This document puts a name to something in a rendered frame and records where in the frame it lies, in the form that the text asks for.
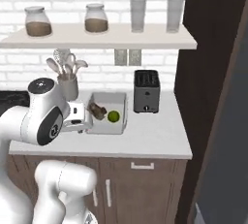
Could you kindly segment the black hob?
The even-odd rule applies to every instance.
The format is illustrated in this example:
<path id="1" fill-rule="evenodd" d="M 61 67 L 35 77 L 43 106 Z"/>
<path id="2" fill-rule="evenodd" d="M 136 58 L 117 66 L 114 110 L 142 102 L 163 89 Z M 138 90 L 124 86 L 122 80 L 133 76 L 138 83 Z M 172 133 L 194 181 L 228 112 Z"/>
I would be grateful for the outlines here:
<path id="1" fill-rule="evenodd" d="M 0 116 L 14 106 L 30 106 L 30 97 L 27 91 L 3 90 L 0 91 Z"/>

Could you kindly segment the clear drinking glass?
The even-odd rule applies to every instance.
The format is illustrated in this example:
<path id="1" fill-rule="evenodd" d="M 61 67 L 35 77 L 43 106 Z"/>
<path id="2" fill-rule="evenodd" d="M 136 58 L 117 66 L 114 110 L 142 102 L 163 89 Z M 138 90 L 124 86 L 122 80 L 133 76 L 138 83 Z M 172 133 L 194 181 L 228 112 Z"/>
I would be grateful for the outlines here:
<path id="1" fill-rule="evenodd" d="M 146 0 L 130 0 L 131 28 L 133 32 L 142 32 L 144 28 Z"/>
<path id="2" fill-rule="evenodd" d="M 177 32 L 179 30 L 183 6 L 184 0 L 168 0 L 167 31 L 169 33 Z"/>

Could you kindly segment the dark brown tall cabinet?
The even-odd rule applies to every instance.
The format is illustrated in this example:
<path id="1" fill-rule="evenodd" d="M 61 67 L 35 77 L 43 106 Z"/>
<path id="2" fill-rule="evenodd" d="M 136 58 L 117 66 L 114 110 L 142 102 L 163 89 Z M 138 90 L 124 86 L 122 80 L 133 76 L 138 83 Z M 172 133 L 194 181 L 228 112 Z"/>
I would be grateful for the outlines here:
<path id="1" fill-rule="evenodd" d="M 205 151 L 246 0 L 186 0 L 183 24 L 196 49 L 178 53 L 174 94 L 193 152 L 175 224 L 191 224 Z"/>

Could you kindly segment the pale wooden spoon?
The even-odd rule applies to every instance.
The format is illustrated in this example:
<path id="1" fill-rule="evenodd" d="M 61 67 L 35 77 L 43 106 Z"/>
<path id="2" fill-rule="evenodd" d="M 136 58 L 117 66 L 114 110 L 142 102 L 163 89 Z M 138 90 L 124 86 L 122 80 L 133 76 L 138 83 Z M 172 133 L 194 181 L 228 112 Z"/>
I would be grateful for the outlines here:
<path id="1" fill-rule="evenodd" d="M 67 55 L 65 68 L 71 75 L 75 72 L 76 56 L 73 53 Z"/>
<path id="2" fill-rule="evenodd" d="M 77 60 L 77 61 L 75 62 L 75 66 L 74 66 L 74 69 L 73 69 L 73 73 L 76 74 L 76 73 L 78 72 L 78 70 L 79 70 L 81 67 L 87 68 L 87 67 L 88 67 L 87 62 L 84 61 L 84 60 Z"/>
<path id="3" fill-rule="evenodd" d="M 46 64 L 48 65 L 48 67 L 53 70 L 55 73 L 60 74 L 60 70 L 59 67 L 57 65 L 57 63 L 52 59 L 52 58 L 48 58 L 46 60 Z"/>

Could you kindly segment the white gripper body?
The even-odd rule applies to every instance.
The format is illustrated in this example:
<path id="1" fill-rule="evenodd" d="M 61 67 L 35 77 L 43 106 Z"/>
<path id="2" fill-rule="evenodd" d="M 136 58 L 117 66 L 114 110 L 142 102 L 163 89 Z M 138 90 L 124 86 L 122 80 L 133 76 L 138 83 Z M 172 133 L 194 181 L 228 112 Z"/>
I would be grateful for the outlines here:
<path id="1" fill-rule="evenodd" d="M 63 122 L 63 132 L 83 132 L 92 128 L 93 119 L 84 105 L 71 105 L 70 108 L 70 114 Z"/>

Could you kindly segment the brown steak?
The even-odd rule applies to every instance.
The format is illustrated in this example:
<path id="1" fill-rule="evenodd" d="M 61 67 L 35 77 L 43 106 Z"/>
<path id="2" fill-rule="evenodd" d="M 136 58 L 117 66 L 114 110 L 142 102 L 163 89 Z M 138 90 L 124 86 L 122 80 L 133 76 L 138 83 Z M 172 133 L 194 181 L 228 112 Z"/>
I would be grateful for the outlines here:
<path id="1" fill-rule="evenodd" d="M 100 107 L 95 103 L 90 103 L 87 109 L 98 120 L 103 120 L 107 113 L 107 110 L 104 107 Z"/>

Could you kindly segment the grey fridge door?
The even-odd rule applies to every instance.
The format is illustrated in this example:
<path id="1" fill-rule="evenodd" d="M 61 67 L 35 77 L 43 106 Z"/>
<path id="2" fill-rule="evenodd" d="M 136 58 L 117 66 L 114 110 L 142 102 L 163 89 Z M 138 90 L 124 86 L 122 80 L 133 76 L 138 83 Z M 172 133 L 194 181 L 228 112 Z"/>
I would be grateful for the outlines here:
<path id="1" fill-rule="evenodd" d="M 248 224 L 248 25 L 232 70 L 198 207 L 204 224 Z"/>

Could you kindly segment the grey utensil pot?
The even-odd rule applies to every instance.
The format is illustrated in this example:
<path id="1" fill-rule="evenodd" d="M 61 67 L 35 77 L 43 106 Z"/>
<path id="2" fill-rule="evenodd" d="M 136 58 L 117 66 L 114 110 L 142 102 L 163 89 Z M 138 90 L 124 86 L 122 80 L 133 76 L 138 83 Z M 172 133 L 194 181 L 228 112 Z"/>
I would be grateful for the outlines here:
<path id="1" fill-rule="evenodd" d="M 78 78 L 75 75 L 60 75 L 57 77 L 58 84 L 67 101 L 75 101 L 78 97 Z"/>

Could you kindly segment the pale slotted spatula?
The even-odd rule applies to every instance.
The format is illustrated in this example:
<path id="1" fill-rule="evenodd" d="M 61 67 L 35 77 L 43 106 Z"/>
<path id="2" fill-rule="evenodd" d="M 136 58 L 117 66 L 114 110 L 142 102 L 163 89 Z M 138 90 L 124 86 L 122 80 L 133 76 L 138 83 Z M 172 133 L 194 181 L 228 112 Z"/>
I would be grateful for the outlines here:
<path id="1" fill-rule="evenodd" d="M 65 74 L 65 64 L 67 63 L 67 56 L 69 55 L 70 50 L 68 48 L 57 48 L 53 52 L 53 57 L 55 61 L 59 64 L 61 73 Z"/>

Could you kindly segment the glass jar brown contents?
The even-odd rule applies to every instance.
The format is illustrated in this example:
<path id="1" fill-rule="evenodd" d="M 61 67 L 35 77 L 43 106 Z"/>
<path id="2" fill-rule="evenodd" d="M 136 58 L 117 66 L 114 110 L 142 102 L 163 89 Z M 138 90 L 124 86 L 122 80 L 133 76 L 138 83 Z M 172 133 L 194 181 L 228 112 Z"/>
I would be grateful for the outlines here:
<path id="1" fill-rule="evenodd" d="M 103 4 L 95 3 L 86 6 L 84 27 L 91 33 L 103 33 L 109 30 L 109 21 Z"/>
<path id="2" fill-rule="evenodd" d="M 26 7 L 25 28 L 30 37 L 44 37 L 52 33 L 51 23 L 42 6 Z"/>

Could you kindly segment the white tupperware container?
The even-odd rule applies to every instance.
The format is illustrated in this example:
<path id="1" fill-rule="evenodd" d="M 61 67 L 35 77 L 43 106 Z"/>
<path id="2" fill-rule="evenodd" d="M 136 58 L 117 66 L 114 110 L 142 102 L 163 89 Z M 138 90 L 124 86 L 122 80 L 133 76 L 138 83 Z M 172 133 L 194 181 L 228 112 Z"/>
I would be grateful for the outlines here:
<path id="1" fill-rule="evenodd" d="M 86 130 L 87 134 L 98 135 L 121 135 L 127 124 L 127 95 L 124 92 L 93 92 L 88 101 L 95 103 L 107 110 L 103 120 L 96 119 L 91 113 L 93 126 Z M 111 111 L 118 111 L 120 118 L 113 123 L 108 121 L 108 114 Z"/>

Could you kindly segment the grey black toaster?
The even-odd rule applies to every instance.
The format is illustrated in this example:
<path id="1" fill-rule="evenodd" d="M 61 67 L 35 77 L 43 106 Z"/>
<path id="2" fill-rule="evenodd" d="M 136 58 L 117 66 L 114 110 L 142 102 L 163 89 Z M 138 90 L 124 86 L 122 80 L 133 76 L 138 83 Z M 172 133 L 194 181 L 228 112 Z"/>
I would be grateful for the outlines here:
<path id="1" fill-rule="evenodd" d="M 159 111 L 160 80 L 156 70 L 135 70 L 134 73 L 134 112 Z"/>

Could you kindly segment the green lime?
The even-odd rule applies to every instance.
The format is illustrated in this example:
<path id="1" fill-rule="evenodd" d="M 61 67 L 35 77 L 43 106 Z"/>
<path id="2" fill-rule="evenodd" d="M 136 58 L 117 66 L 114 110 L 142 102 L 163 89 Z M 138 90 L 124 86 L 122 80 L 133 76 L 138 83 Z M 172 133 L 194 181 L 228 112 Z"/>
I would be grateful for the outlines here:
<path id="1" fill-rule="evenodd" d="M 118 111 L 111 111 L 108 113 L 108 121 L 110 122 L 117 122 L 120 118 L 120 114 Z"/>

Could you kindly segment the grey wall socket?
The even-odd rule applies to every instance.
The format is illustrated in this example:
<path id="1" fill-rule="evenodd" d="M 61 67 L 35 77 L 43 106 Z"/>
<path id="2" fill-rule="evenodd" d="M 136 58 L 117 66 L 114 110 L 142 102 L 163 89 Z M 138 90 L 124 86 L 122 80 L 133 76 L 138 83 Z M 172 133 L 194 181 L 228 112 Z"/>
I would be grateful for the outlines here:
<path id="1" fill-rule="evenodd" d="M 116 49 L 114 51 L 114 64 L 116 66 L 127 65 L 127 50 L 126 49 Z"/>
<path id="2" fill-rule="evenodd" d="M 129 50 L 129 65 L 130 66 L 141 65 L 141 50 L 140 49 Z"/>

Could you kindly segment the white wall shelf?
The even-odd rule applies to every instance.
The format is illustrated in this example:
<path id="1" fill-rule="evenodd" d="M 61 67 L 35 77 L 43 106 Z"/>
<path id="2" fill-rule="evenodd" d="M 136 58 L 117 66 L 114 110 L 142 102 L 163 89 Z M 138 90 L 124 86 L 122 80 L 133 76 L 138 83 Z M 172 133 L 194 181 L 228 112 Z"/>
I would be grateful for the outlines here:
<path id="1" fill-rule="evenodd" d="M 129 23 L 113 23 L 108 32 L 87 33 L 80 23 L 54 24 L 50 36 L 34 38 L 25 29 L 0 41 L 0 48 L 91 48 L 91 49 L 196 49 L 197 42 L 181 25 L 167 33 L 165 24 L 146 24 L 142 33 L 133 33 Z"/>

